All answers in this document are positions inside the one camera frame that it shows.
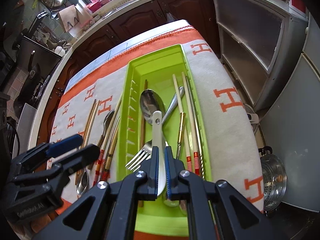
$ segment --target chopstick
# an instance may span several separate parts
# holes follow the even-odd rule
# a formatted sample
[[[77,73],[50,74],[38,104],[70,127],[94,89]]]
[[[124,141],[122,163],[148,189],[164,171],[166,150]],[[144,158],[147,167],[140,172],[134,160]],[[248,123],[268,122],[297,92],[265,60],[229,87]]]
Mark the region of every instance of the chopstick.
[[[188,89],[190,91],[191,106],[192,106],[193,117],[195,120],[195,128],[196,128],[196,135],[197,135],[197,141],[198,141],[198,150],[199,150],[199,157],[200,157],[200,176],[202,177],[202,179],[205,179],[204,163],[203,163],[203,156],[202,156],[202,145],[201,145],[201,137],[200,137],[200,131],[199,131],[199,122],[198,122],[198,117],[196,113],[195,100],[191,92],[191,86],[188,78],[187,78],[187,84],[188,84]]]
[[[179,93],[179,87],[178,87],[178,82],[175,74],[172,75],[173,78],[173,84],[174,84],[174,89],[176,90],[177,94],[177,99],[178,99],[178,107],[180,113],[183,113],[183,107],[182,107],[182,101],[180,98],[180,93]],[[188,140],[188,135],[187,135],[187,128],[185,127],[185,132],[183,133],[183,140],[184,140],[184,148],[186,150],[186,158],[187,158],[187,170],[192,172],[192,161],[191,161],[191,155],[190,155],[190,145],[189,145],[189,140]]]
[[[118,110],[119,110],[119,107],[120,107],[120,104],[121,104],[121,99],[122,99],[122,93],[121,93],[120,98],[119,98],[119,100],[117,102],[117,105],[116,105],[116,108],[115,108],[115,113],[113,114],[113,117],[111,118],[110,124],[109,124],[107,132],[106,132],[106,136],[104,137],[102,145],[101,145],[101,148],[100,148],[100,155],[99,155],[98,163],[97,163],[97,167],[96,167],[96,174],[94,175],[93,186],[96,185],[97,182],[98,182],[104,151],[106,149],[107,142],[108,142],[108,139],[109,139],[109,136],[110,136],[110,132],[111,132],[113,123],[115,122],[116,115],[118,113]]]
[[[109,145],[108,151],[107,151],[106,160],[105,160],[105,163],[103,165],[104,166],[104,170],[103,170],[103,172],[101,174],[100,181],[107,181],[108,178],[109,178],[109,175],[110,175],[111,161],[112,161],[113,153],[115,151],[116,143],[117,143],[117,140],[118,140],[118,124],[119,124],[119,120],[120,120],[120,118],[118,118],[115,130],[114,130],[113,135],[111,137],[110,145]]]
[[[148,80],[144,81],[144,88],[146,90],[148,88]],[[145,143],[145,135],[146,135],[146,120],[144,119],[143,114],[141,115],[141,130],[140,130],[140,149],[144,146]]]
[[[86,139],[87,134],[88,134],[89,124],[90,124],[90,121],[92,119],[92,113],[93,113],[93,110],[94,110],[94,108],[96,106],[96,103],[97,103],[97,100],[95,99],[93,101],[93,103],[92,103],[92,106],[91,106],[91,109],[90,109],[90,112],[89,112],[89,115],[88,115],[88,119],[87,119],[87,122],[86,122],[85,127],[84,127],[83,142],[82,142],[82,144],[80,146],[80,149],[84,147],[85,139]],[[81,170],[76,172],[75,185],[77,184],[77,180],[78,180],[78,177],[80,175],[80,172],[81,172]]]
[[[185,87],[186,98],[187,98],[188,116],[189,116],[190,127],[191,127],[193,157],[194,157],[194,163],[195,163],[195,174],[200,176],[198,145],[197,145],[196,130],[195,130],[195,120],[193,117],[193,112],[191,107],[190,91],[187,84],[186,75],[184,74],[184,72],[181,72],[181,74],[182,74],[183,85]]]

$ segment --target green cutlery tray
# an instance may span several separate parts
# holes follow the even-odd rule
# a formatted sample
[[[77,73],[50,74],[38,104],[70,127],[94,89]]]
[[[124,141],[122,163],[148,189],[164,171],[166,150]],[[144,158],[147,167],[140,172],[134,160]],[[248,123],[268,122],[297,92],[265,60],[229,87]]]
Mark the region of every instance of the green cutlery tray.
[[[131,173],[125,165],[140,150],[142,113],[139,101],[140,94],[144,90],[145,80],[148,81],[148,89],[154,90],[161,97],[165,109],[167,109],[175,94],[172,74],[176,75],[180,87],[183,86],[181,72],[184,72],[190,80],[191,92],[195,100],[199,121],[205,179],[211,181],[210,159],[200,105],[188,61],[181,44],[151,52],[130,61],[128,64],[120,112],[117,180],[121,180]],[[182,98],[182,105],[184,112],[186,112],[186,127],[191,145],[191,130],[185,96]],[[163,125],[164,136],[169,146],[172,147],[174,157],[177,151],[179,123],[180,113],[177,107]],[[145,142],[151,139],[152,126],[146,123]],[[193,152],[191,153],[191,158],[192,163],[194,163]],[[180,159],[186,167],[184,147],[182,147]],[[163,195],[165,195],[165,190],[156,201],[144,201],[144,206],[138,208],[135,230],[156,235],[188,236],[187,216],[182,214],[179,207],[166,206],[163,203]]]

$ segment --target cabinet handle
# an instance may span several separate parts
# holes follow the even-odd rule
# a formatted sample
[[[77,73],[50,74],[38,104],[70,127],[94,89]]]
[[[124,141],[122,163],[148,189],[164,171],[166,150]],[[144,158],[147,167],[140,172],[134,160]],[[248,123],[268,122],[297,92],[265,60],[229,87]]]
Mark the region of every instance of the cabinet handle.
[[[169,13],[169,10],[168,10],[168,8],[167,8],[167,5],[166,5],[164,2],[162,2],[161,5],[162,5],[162,7],[163,7],[163,9],[164,9],[164,13],[165,13],[165,14],[168,14],[168,13]]]
[[[157,10],[157,16],[160,18],[162,17],[162,13],[160,12],[160,10]]]

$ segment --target screw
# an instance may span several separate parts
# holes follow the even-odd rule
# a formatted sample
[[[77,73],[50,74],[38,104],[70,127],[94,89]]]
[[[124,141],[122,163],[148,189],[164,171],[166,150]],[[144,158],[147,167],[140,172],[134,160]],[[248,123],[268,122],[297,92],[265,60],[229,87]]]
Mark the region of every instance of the screw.
[[[98,188],[99,189],[104,189],[108,186],[108,182],[106,181],[99,181],[98,184],[97,184]]]
[[[144,172],[144,171],[137,171],[136,172],[136,176],[138,177],[138,178],[142,178],[142,177],[144,177],[146,175],[146,173]]]
[[[182,177],[188,177],[190,175],[190,172],[189,171],[180,171],[180,175]]]
[[[218,180],[217,185],[218,187],[226,187],[228,184],[225,180]]]

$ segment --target table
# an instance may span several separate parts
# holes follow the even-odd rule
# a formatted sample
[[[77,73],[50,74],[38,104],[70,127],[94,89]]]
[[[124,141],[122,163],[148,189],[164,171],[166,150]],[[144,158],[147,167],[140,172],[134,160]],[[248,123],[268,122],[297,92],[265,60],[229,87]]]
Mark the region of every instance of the table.
[[[201,35],[185,20],[169,23],[142,33],[104,53],[87,65],[69,82],[57,111],[51,141],[83,133],[94,99],[101,100],[94,119],[89,143],[97,143],[102,134],[103,119],[114,109],[123,89],[127,63],[134,58],[177,43],[183,45],[196,85],[210,152],[211,174],[206,179],[227,180],[260,211],[263,209],[263,179],[257,145],[240,97],[223,68]],[[116,181],[115,152],[110,179]],[[93,180],[95,168],[90,172]],[[75,175],[65,187],[65,206],[77,200]],[[165,227],[148,224],[137,218],[136,230],[170,236],[187,236],[185,222],[172,229],[170,219]]]

